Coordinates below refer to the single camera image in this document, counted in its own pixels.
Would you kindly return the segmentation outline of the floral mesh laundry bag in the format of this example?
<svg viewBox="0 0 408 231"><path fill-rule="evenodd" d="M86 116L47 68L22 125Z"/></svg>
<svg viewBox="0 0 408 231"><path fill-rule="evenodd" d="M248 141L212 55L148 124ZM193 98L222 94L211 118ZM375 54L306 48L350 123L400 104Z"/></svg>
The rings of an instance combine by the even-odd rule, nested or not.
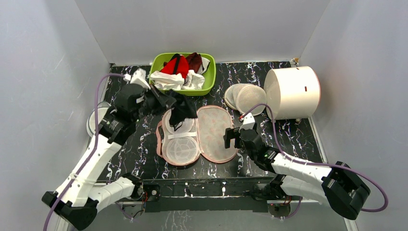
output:
<svg viewBox="0 0 408 231"><path fill-rule="evenodd" d="M203 156L213 163L232 160L238 150L224 146L225 130L233 126L227 110L215 106L203 106L197 110L197 118L185 119L177 130L170 126L171 110L164 113L156 127L157 155L174 166L187 166Z"/></svg>

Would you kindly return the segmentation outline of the black bra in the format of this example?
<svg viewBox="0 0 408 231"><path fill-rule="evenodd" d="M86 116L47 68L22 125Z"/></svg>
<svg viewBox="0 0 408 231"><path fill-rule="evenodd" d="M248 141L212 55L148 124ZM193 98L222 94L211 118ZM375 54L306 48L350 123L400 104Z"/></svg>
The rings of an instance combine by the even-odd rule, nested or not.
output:
<svg viewBox="0 0 408 231"><path fill-rule="evenodd" d="M169 125L174 131L177 131L186 119L198 118L196 110L185 95L174 90L162 92L155 86L152 86L151 91L155 97L151 110L152 115L159 115L170 110Z"/></svg>

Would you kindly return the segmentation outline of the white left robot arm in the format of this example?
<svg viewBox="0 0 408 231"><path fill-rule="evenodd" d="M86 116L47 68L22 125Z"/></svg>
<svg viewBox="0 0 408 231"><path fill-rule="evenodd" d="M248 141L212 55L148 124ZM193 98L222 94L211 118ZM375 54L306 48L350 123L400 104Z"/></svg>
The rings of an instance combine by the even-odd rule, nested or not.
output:
<svg viewBox="0 0 408 231"><path fill-rule="evenodd" d="M111 158L136 132L136 124L149 115L172 109L178 104L178 94L163 93L135 76L117 74L117 77L127 84L105 115L94 118L94 135L86 151L65 181L42 197L43 203L50 208L44 230L48 229L54 214L77 230L84 230L109 205L124 198L139 200L144 196L141 180L130 173L103 187L96 187L95 183Z"/></svg>

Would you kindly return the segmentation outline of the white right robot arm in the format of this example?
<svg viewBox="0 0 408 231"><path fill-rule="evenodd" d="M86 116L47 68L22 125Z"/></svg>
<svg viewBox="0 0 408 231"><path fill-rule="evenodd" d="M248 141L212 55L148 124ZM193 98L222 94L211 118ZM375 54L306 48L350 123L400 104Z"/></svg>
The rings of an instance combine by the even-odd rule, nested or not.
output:
<svg viewBox="0 0 408 231"><path fill-rule="evenodd" d="M346 219L355 220L370 195L369 187L343 162L327 166L268 146L257 133L252 115L245 116L239 128L225 130L225 148L230 147L231 140L235 141L235 148L246 152L260 169L276 175L269 189L277 199L286 196L312 199Z"/></svg>

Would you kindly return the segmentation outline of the white mesh laundry bag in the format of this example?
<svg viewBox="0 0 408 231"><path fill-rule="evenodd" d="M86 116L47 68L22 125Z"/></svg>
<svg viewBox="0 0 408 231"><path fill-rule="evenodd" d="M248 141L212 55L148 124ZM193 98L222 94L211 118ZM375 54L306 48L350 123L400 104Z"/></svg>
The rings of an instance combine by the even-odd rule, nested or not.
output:
<svg viewBox="0 0 408 231"><path fill-rule="evenodd" d="M224 94L225 104L238 111L241 115L248 112L259 103L267 103L266 92L253 84L234 84L227 88Z"/></svg>

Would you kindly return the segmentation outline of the green plastic basin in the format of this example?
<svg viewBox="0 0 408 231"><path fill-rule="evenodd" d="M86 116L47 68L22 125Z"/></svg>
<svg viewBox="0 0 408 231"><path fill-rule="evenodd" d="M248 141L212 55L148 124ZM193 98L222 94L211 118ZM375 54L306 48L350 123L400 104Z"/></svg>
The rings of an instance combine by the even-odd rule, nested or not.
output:
<svg viewBox="0 0 408 231"><path fill-rule="evenodd" d="M185 58L191 54L192 52L179 52L179 54L183 55ZM162 53L158 56L155 57L153 64L151 66L150 74L152 74L155 71L160 71L164 67L164 62L169 62L172 58L172 56L176 53ZM175 90L176 92L180 94L184 94L186 96L204 96L210 92L212 87L215 84L216 80L216 63L213 58L213 56L205 53L198 53L204 58L207 58L211 61L208 70L204 73L201 74L205 78L204 85L201 90ZM153 81L150 80L150 74L149 74L149 83L153 84Z"/></svg>

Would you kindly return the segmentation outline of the red black garment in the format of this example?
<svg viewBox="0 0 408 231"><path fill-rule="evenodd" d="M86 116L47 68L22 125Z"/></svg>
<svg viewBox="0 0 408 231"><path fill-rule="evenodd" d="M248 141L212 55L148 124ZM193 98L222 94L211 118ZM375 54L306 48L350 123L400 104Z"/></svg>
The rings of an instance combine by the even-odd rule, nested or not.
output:
<svg viewBox="0 0 408 231"><path fill-rule="evenodd" d="M176 53L169 62L164 62L164 67L160 72L169 75L181 74L181 77L185 79L189 72L189 64L183 55Z"/></svg>

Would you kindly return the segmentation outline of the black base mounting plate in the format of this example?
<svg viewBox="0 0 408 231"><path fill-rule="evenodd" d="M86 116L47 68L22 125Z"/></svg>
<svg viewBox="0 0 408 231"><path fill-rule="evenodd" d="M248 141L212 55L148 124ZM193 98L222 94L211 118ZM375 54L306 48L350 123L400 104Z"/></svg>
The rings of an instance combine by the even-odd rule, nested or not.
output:
<svg viewBox="0 0 408 231"><path fill-rule="evenodd" d="M143 180L138 187L146 212L252 211L283 217L292 198L273 191L272 178Z"/></svg>

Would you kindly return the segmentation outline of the white crumpled garment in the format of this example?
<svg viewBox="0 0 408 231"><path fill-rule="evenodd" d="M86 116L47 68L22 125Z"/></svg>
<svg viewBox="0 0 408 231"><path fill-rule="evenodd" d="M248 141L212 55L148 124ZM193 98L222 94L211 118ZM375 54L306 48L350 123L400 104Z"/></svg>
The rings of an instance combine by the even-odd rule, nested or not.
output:
<svg viewBox="0 0 408 231"><path fill-rule="evenodd" d="M185 78L182 74L170 75L155 71L150 74L150 80L160 90L201 90L205 82L204 76L193 70L189 70Z"/></svg>

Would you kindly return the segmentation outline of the dark red white garment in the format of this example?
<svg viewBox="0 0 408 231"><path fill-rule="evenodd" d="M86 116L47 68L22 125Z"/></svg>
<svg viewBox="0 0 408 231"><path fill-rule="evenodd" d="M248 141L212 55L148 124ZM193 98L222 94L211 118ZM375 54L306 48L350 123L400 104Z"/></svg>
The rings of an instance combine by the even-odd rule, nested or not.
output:
<svg viewBox="0 0 408 231"><path fill-rule="evenodd" d="M193 70L197 74L204 74L211 63L211 61L207 58L204 58L200 54L194 52L189 54L186 57L186 61L189 66L189 70Z"/></svg>

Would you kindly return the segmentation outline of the white cylindrical drum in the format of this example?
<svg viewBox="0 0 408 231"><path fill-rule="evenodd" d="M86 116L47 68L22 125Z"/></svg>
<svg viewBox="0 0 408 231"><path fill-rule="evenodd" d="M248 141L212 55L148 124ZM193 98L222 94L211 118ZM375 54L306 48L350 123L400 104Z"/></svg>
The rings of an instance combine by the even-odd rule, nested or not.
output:
<svg viewBox="0 0 408 231"><path fill-rule="evenodd" d="M264 91L274 120L309 118L320 102L319 79L309 66L269 70Z"/></svg>

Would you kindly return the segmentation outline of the aluminium frame rail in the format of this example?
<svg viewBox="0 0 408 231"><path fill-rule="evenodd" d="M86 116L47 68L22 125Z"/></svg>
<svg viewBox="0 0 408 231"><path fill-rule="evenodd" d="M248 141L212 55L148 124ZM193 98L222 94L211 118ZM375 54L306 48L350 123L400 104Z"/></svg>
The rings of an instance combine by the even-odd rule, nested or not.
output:
<svg viewBox="0 0 408 231"><path fill-rule="evenodd" d="M271 184L271 189L280 189L286 195L301 196L308 199L316 200L321 204L328 204L329 200L325 194L324 188L315 187L298 179L286 177L280 185ZM125 178L120 178L103 187L92 187L84 184L81 187L75 186L69 189L61 199L64 202L71 201L74 207L83 206L87 199L97 201L97 209L113 204L123 198L140 199L144 192L147 192L145 184L133 183Z"/></svg>

